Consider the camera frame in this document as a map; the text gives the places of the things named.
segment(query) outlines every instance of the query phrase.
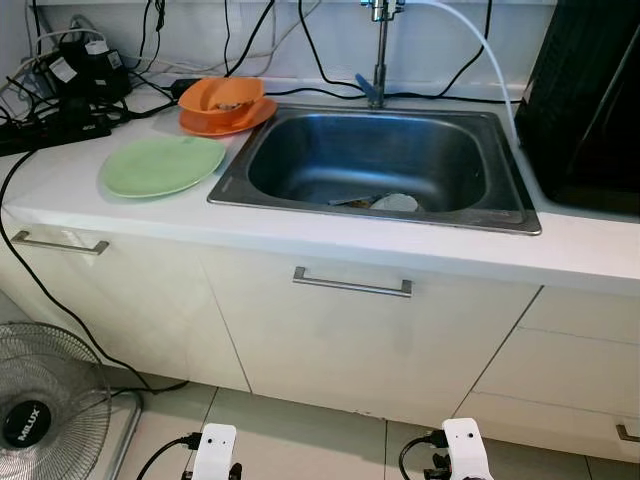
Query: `white cabinet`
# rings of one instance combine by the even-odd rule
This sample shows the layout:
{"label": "white cabinet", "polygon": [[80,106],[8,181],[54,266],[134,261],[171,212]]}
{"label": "white cabinet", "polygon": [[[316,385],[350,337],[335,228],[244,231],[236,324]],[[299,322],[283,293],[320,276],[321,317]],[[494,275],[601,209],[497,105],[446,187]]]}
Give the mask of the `white cabinet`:
{"label": "white cabinet", "polygon": [[[536,291],[227,248],[201,259],[255,393],[422,425],[454,412]],[[412,296],[294,283],[297,267],[312,283],[407,280]]]}
{"label": "white cabinet", "polygon": [[639,306],[545,287],[457,416],[492,438],[638,462]]}
{"label": "white cabinet", "polygon": [[[27,229],[28,240],[39,242],[88,248],[109,242],[100,255],[35,246],[17,249],[50,292],[85,320],[111,356],[143,372],[248,389],[191,245],[51,227]],[[8,255],[3,253],[3,263],[13,263],[14,271],[20,268]],[[2,288],[34,320],[80,331],[23,274],[3,281],[8,286]],[[28,295],[20,294],[21,287],[12,288],[14,282],[28,285]]]}

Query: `white countertop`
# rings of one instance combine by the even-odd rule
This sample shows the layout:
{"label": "white countertop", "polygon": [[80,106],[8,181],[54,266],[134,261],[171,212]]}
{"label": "white countertop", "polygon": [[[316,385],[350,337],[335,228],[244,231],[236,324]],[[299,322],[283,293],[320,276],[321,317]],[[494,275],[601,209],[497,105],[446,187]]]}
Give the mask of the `white countertop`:
{"label": "white countertop", "polygon": [[[311,103],[322,101],[314,96]],[[395,105],[493,111],[504,125],[499,106]],[[181,134],[177,114],[173,108],[118,127],[110,137],[37,152],[9,187],[8,213],[21,223],[96,230],[107,239],[109,232],[127,233],[640,295],[640,225],[575,216],[546,202],[519,152],[516,160],[542,225],[539,236],[207,203],[207,194],[249,133],[223,139],[225,162],[194,188],[147,200],[105,191],[98,173],[109,154],[143,137]],[[0,158],[0,178],[20,156]]]}

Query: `electric fan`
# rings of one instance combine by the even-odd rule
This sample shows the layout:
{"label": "electric fan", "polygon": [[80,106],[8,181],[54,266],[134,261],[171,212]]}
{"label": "electric fan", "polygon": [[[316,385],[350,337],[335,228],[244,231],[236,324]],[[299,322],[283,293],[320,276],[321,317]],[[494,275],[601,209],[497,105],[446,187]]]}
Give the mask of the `electric fan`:
{"label": "electric fan", "polygon": [[99,358],[41,323],[0,325],[0,478],[83,480],[111,414]]}

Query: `sink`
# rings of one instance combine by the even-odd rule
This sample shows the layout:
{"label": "sink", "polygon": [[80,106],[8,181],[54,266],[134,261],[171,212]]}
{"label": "sink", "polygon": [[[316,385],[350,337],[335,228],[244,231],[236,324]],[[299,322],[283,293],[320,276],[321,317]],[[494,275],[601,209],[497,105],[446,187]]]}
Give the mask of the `sink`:
{"label": "sink", "polygon": [[[394,193],[419,207],[350,203]],[[208,200],[540,233],[500,122],[482,112],[281,106],[253,132]]]}

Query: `metal handle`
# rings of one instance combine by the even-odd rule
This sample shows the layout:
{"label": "metal handle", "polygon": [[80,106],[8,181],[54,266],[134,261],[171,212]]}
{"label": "metal handle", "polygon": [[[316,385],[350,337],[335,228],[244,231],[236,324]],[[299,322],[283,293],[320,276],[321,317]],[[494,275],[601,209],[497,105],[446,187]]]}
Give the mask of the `metal handle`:
{"label": "metal handle", "polygon": [[640,443],[640,437],[636,437],[635,435],[629,435],[627,432],[627,427],[624,425],[616,425],[616,431],[618,432],[618,437],[620,440],[625,442],[635,442]]}
{"label": "metal handle", "polygon": [[109,246],[109,242],[100,240],[93,248],[76,247],[74,245],[59,245],[57,243],[38,242],[36,240],[28,240],[30,233],[26,230],[20,230],[11,239],[11,243],[15,245],[26,245],[28,247],[51,248],[53,250],[63,250],[65,252],[86,253],[89,255],[100,255]]}
{"label": "metal handle", "polygon": [[394,297],[411,298],[413,282],[403,280],[399,290],[395,288],[373,287],[371,285],[360,285],[358,283],[337,282],[335,280],[321,280],[319,278],[305,277],[305,267],[296,267],[293,274],[293,283],[303,283],[306,285],[316,285],[318,287],[339,288],[341,290],[355,290],[357,292],[377,293],[380,295],[391,295]]}

